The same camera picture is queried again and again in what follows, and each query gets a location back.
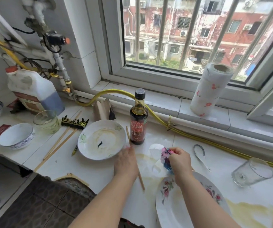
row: white spoon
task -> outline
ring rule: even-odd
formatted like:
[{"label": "white spoon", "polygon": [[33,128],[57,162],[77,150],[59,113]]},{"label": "white spoon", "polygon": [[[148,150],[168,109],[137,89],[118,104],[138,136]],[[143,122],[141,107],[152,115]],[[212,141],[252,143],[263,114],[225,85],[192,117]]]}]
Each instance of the white spoon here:
[{"label": "white spoon", "polygon": [[197,158],[198,158],[198,159],[203,163],[203,165],[208,169],[208,171],[211,172],[211,169],[207,166],[206,161],[204,160],[204,159],[205,159],[205,151],[204,151],[203,147],[200,146],[200,145],[198,145],[198,144],[195,144],[195,145],[194,145],[194,153],[195,153],[195,156],[197,156]]}]

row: yellow hose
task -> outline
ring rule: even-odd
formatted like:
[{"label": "yellow hose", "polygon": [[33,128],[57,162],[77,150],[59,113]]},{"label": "yellow hose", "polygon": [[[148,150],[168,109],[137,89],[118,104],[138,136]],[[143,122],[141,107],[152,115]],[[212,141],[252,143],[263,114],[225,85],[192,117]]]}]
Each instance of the yellow hose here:
[{"label": "yellow hose", "polygon": [[[130,97],[130,98],[132,98],[132,99],[134,99],[135,100],[135,96],[133,95],[133,94],[131,94],[131,93],[129,93],[129,92],[127,92],[127,91],[124,91],[124,90],[117,90],[117,89],[108,89],[108,90],[103,90],[103,91],[100,91],[100,92],[98,92],[91,100],[90,100],[90,102],[88,102],[88,103],[82,103],[82,102],[79,102],[79,101],[77,101],[77,103],[80,105],[80,106],[91,106],[91,104],[98,98],[98,97],[100,97],[100,96],[102,96],[102,95],[104,95],[104,94],[123,94],[123,95],[126,95],[126,96],[128,96],[128,97]],[[160,124],[162,124],[163,126],[165,126],[165,127],[167,127],[168,128],[168,124],[167,123],[165,123],[164,121],[162,121],[147,105],[145,105],[147,108],[148,108],[148,111],[149,111],[149,113],[160,123]],[[244,153],[240,153],[240,152],[238,152],[238,151],[236,151],[236,150],[234,150],[234,149],[230,149],[230,148],[228,148],[228,147],[225,147],[225,146],[223,146],[223,145],[220,145],[220,144],[218,144],[218,143],[215,143],[215,142],[212,142],[212,141],[210,141],[210,140],[207,140],[207,139],[204,139],[204,138],[201,138],[201,137],[198,137],[198,136],[195,136],[195,135],[192,135],[192,134],[188,134],[188,133],[186,133],[186,132],[184,132],[184,131],[181,131],[181,130],[178,130],[178,129],[176,129],[176,128],[174,128],[174,127],[171,127],[171,130],[172,131],[174,131],[174,132],[176,132],[176,133],[178,133],[178,134],[180,134],[180,135],[183,135],[183,136],[185,136],[185,137],[187,137],[187,138],[190,138],[190,139],[193,139],[193,140],[196,140],[196,141],[199,141],[199,142],[203,142],[203,143],[206,143],[206,144],[208,144],[208,145],[211,145],[211,146],[214,146],[214,147],[216,147],[216,148],[218,148],[218,149],[222,149],[222,150],[224,150],[224,151],[226,151],[226,152],[228,152],[228,153],[231,153],[231,154],[233,154],[233,155],[235,155],[235,156],[238,156],[238,157],[241,157],[241,158],[244,158],[244,159],[250,159],[251,158],[251,156],[249,156],[249,155],[247,155],[247,154],[244,154]],[[267,163],[271,166],[271,167],[273,167],[273,162],[269,162],[269,161],[267,161]]]},{"label": "yellow hose", "polygon": [[27,66],[25,66],[19,59],[18,59],[18,57],[12,52],[12,51],[10,51],[9,49],[6,49],[5,47],[2,47],[2,46],[0,46],[18,65],[20,65],[23,69],[25,69],[25,70],[34,70],[34,69],[30,69],[30,68],[28,68]]}]

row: black bottle cap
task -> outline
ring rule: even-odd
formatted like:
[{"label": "black bottle cap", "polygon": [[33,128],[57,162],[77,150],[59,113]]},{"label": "black bottle cap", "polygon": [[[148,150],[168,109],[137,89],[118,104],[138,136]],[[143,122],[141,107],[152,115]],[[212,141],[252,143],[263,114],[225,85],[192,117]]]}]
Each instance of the black bottle cap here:
[{"label": "black bottle cap", "polygon": [[145,99],[145,90],[141,89],[141,88],[137,89],[134,96],[137,100],[144,100]]}]

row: building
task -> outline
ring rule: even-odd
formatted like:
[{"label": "building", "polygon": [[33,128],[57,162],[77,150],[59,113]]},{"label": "building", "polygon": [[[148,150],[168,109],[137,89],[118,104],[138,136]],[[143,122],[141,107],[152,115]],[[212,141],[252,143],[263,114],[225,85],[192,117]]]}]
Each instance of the building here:
[{"label": "building", "polygon": [[[157,55],[164,0],[140,0],[139,61],[154,64]],[[202,72],[220,34],[233,0],[202,0],[192,33],[184,70]],[[160,65],[177,68],[189,29],[195,0],[168,0]],[[215,62],[237,66],[273,7],[273,0],[240,0],[224,35]],[[135,57],[135,0],[123,0],[123,23],[127,60]],[[273,19],[245,63],[245,79],[273,41]]]}]

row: drinking glass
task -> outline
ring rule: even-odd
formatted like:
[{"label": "drinking glass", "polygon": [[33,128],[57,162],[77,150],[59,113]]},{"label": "drinking glass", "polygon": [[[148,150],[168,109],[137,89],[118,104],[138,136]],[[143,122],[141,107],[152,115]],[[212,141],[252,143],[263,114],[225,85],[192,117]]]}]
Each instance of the drinking glass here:
[{"label": "drinking glass", "polygon": [[233,181],[241,186],[250,186],[273,177],[271,167],[259,158],[252,157],[232,172]]},{"label": "drinking glass", "polygon": [[34,117],[33,123],[50,134],[56,133],[61,127],[56,111],[54,110],[44,110],[38,113]]}]

